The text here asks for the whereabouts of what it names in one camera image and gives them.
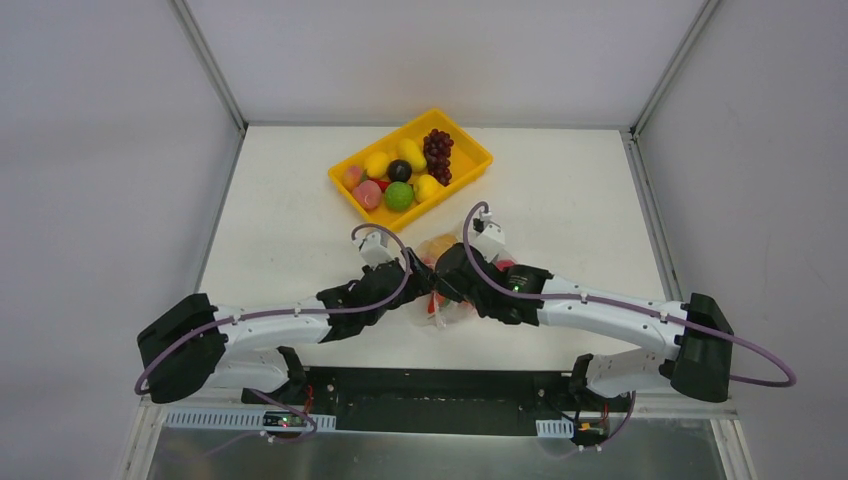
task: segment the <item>metal frame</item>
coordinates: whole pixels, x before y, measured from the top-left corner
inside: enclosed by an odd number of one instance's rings
[[[651,186],[648,171],[639,151],[639,145],[630,133],[622,133],[621,140],[624,143],[625,153],[627,153],[630,172],[633,174],[636,196],[639,197],[642,216],[645,218],[645,226],[648,228],[648,237],[651,241],[651,248],[654,250],[654,259],[657,262],[663,291],[666,298],[670,300],[685,301],[683,290],[677,280],[677,272],[674,270],[674,262],[671,259],[668,239],[665,236],[665,228],[663,228],[662,217],[660,216],[659,203],[654,195],[654,189]]]
[[[642,112],[639,114],[639,119],[636,120],[636,124],[633,125],[631,132],[636,140],[639,140],[639,135],[641,135],[642,131],[645,130],[645,126],[651,120],[654,112],[656,112],[660,101],[666,93],[668,93],[669,88],[671,87],[672,82],[674,82],[674,79],[677,78],[677,74],[680,72],[681,67],[683,67],[689,59],[692,47],[695,46],[698,39],[701,37],[701,33],[703,33],[704,29],[707,27],[707,24],[712,19],[713,14],[721,3],[722,0],[705,0],[704,4],[701,5],[701,9],[695,16],[692,24],[689,26],[689,30],[686,31],[686,35],[683,36],[683,40],[680,42],[680,45],[678,45],[674,55],[672,55],[671,61],[665,68],[662,77],[660,77],[660,81],[657,83],[657,86],[654,87],[654,91],[651,92],[648,102],[645,104],[645,107],[642,108]]]
[[[237,410],[264,410],[265,406],[244,405],[226,394],[190,398],[171,405],[156,405],[144,398],[139,405],[132,441],[121,461],[118,478],[122,480],[147,479],[159,434],[168,412],[185,407],[202,407],[207,410],[232,412]],[[610,413],[621,418],[623,413]],[[732,401],[711,404],[682,397],[676,393],[640,394],[636,399],[633,418],[710,420],[716,445],[728,480],[756,480],[750,455],[742,435],[741,425]]]
[[[727,480],[757,480],[754,462],[739,420],[712,420],[716,447]]]
[[[236,151],[233,154],[233,160],[230,164],[230,170],[227,173],[227,181],[224,183],[224,191],[221,193],[221,201],[218,203],[218,208],[215,211],[215,220],[212,223],[212,232],[209,234],[209,240],[203,247],[203,259],[200,262],[200,269],[197,272],[197,280],[194,282],[194,292],[200,290],[200,284],[203,281],[203,274],[206,272],[206,265],[209,264],[209,255],[212,254],[212,242],[215,241],[215,234],[218,233],[218,226],[221,224],[221,216],[224,214],[224,203],[227,201],[227,195],[230,193],[230,186],[233,184],[233,177],[236,174],[236,166],[238,159],[241,157],[241,149],[244,147],[244,139],[247,136],[247,130],[239,131],[239,142],[236,146]]]
[[[186,37],[198,56],[200,63],[207,72],[212,86],[215,88],[221,102],[227,109],[236,128],[239,131],[240,142],[235,152],[232,167],[224,187],[221,203],[216,213],[215,222],[210,235],[209,242],[204,249],[204,257],[198,272],[196,288],[199,287],[203,273],[206,269],[212,242],[223,212],[224,203],[232,183],[235,169],[243,146],[248,122],[243,117],[241,110],[222,74],[206,40],[191,13],[186,0],[169,0],[175,16],[182,25]],[[663,97],[668,93],[682,66],[686,63],[689,55],[704,31],[705,27],[713,17],[716,9],[722,4],[722,0],[705,0],[696,18],[693,20],[685,37],[675,51],[671,61],[666,67],[660,81],[654,88],[648,102],[645,104],[638,120],[631,127],[613,126],[608,129],[619,130],[622,133],[622,142],[633,174],[637,196],[645,218],[645,223],[650,234],[651,246],[657,261],[657,268],[663,284],[666,297],[675,300],[683,300],[683,292],[677,279],[673,261],[665,236],[662,217],[656,196],[653,192],[645,163],[639,150],[639,135],[649,123]],[[280,122],[263,123],[257,125],[292,125]],[[539,125],[538,128],[566,128],[560,126]],[[572,126],[574,129],[599,129],[602,127]],[[174,407],[205,407],[220,409],[254,409],[256,406],[243,405],[238,398],[228,394],[212,394],[206,397],[198,397],[184,400],[173,404]],[[159,406],[143,398],[140,402],[136,421],[130,435],[126,451],[122,457],[118,478],[128,480],[146,479],[153,460],[159,434],[166,419],[169,406]],[[725,468],[725,474],[729,480],[752,479],[756,480],[753,462],[748,451],[742,426],[738,420],[736,409],[732,401],[723,404],[709,404],[698,402],[676,393],[640,394],[637,397],[633,416],[635,418],[684,418],[684,419],[709,419],[713,428],[716,445]]]
[[[188,43],[191,45],[194,53],[197,54],[197,59],[206,71],[209,82],[212,83],[212,87],[221,99],[221,103],[224,104],[224,108],[230,114],[230,118],[235,123],[239,135],[244,138],[245,131],[247,130],[247,121],[244,119],[244,115],[242,115],[236,103],[233,92],[230,90],[224,74],[221,73],[221,68],[218,67],[218,62],[215,61],[215,57],[212,55],[212,51],[209,49],[209,45],[200,31],[200,27],[194,19],[194,15],[191,13],[191,8],[189,8],[186,0],[168,0],[168,3],[171,5],[174,15],[183,27]]]

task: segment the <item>plastic fruit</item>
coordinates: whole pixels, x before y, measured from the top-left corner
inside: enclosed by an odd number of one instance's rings
[[[428,198],[439,193],[442,188],[444,188],[442,184],[439,183],[439,181],[436,180],[436,177],[432,175],[421,175],[412,187],[415,192],[415,200],[417,200],[418,203],[424,202]]]
[[[365,159],[365,174],[368,178],[381,178],[389,168],[389,156],[384,152],[374,152]]]
[[[412,205],[412,199],[415,194],[412,192],[412,187],[403,182],[393,182],[386,189],[386,206],[390,210],[402,212]]]
[[[427,161],[427,173],[434,176],[444,186],[450,184],[450,154],[453,140],[450,134],[433,129],[424,137],[424,159]]]
[[[365,174],[362,172],[362,169],[357,165],[352,165],[350,168],[345,170],[345,173],[342,174],[342,185],[344,185],[348,192],[351,192],[365,179]]]
[[[401,160],[406,160],[412,167],[415,173],[423,172],[427,169],[427,160],[418,145],[408,138],[404,138],[398,142],[398,157]]]
[[[365,180],[353,189],[353,198],[362,205],[365,210],[374,210],[380,205],[383,192],[380,186],[371,180]]]
[[[393,182],[408,182],[412,176],[412,166],[406,160],[392,160],[386,175]]]

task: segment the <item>white panel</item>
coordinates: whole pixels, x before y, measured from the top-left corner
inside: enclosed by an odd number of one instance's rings
[[[765,479],[848,465],[846,26],[844,0],[725,2],[643,136],[684,288],[798,374],[732,386]],[[736,352],[736,373],[779,378]]]
[[[635,122],[703,0],[191,0],[249,121]]]
[[[201,291],[213,303],[261,306],[361,277],[348,240],[362,222],[326,169],[391,131],[383,127],[250,127]],[[506,249],[528,265],[641,298],[663,295],[616,131],[471,128],[495,158],[476,182],[401,233],[411,247],[491,203]],[[587,352],[632,345],[564,327],[469,318],[445,330],[426,299],[387,313],[354,338],[297,346],[304,365],[570,370]]]
[[[235,129],[159,0],[0,3],[0,112],[0,477],[110,478]]]

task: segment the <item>clear plastic bag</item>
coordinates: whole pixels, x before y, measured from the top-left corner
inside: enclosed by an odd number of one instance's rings
[[[454,233],[438,235],[421,242],[415,248],[415,254],[430,268],[435,268],[439,257],[460,241],[460,235]],[[502,252],[495,258],[495,265],[500,269],[508,268],[514,264],[513,258],[506,252]],[[454,302],[435,292],[427,297],[426,305],[427,324],[436,325],[437,328],[446,328],[452,323],[473,318],[476,315],[474,306],[470,303]]]

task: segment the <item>white tabletop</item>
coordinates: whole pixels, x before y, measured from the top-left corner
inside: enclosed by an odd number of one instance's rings
[[[250,127],[238,159],[201,292],[213,304],[273,305],[361,277],[349,241],[361,218],[327,169],[391,128]],[[400,232],[415,247],[453,230],[487,200],[521,263],[580,284],[663,298],[648,232],[617,131],[468,129],[494,163]],[[567,328],[473,318],[437,329],[410,305],[357,337],[297,347],[304,365],[569,370],[584,353],[631,345]]]

